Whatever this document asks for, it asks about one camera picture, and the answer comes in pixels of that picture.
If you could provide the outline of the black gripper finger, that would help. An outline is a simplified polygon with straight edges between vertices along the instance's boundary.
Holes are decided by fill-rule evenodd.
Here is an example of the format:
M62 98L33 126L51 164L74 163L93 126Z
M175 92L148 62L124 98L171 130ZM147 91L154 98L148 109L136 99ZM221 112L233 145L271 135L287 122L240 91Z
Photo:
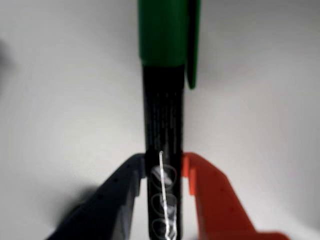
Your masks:
M50 240L128 240L135 198L145 178L143 153L129 157L83 204L67 216Z

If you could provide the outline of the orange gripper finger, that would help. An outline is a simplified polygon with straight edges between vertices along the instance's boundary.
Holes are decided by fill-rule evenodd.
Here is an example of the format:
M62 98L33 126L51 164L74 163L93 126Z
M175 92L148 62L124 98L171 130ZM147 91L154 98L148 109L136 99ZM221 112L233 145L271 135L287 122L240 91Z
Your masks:
M182 175L195 197L200 240L286 240L280 232L257 231L227 176L194 152L184 153Z

